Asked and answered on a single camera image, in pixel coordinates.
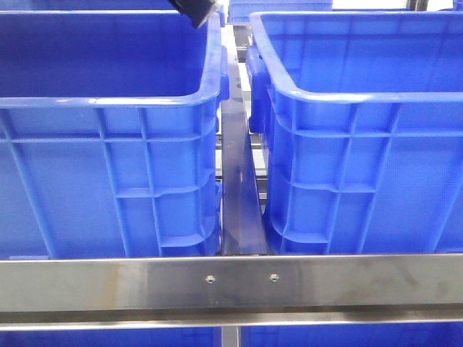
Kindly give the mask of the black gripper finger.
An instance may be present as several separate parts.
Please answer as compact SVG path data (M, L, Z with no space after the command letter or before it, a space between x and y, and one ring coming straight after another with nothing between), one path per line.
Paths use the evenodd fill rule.
M187 16L195 29L205 24L217 10L215 0L170 0L170 4L178 13Z

